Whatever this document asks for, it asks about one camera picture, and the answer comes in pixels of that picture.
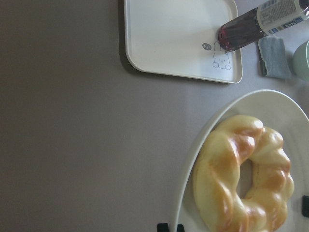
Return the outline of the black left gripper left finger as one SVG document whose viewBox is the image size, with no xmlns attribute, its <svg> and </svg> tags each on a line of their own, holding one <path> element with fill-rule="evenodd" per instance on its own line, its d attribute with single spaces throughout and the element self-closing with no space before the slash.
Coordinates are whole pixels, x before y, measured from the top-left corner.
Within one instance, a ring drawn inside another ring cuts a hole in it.
<svg viewBox="0 0 309 232">
<path fill-rule="evenodd" d="M 167 223 L 158 223 L 156 227 L 157 232 L 169 232 L 169 225 Z"/>
</svg>

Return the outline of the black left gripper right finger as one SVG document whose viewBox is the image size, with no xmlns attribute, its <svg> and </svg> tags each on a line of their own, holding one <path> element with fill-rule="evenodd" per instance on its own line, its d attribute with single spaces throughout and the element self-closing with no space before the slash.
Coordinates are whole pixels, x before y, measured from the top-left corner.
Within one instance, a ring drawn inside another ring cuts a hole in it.
<svg viewBox="0 0 309 232">
<path fill-rule="evenodd" d="M 184 226 L 182 224 L 178 224 L 176 232 L 184 232 Z"/>
</svg>

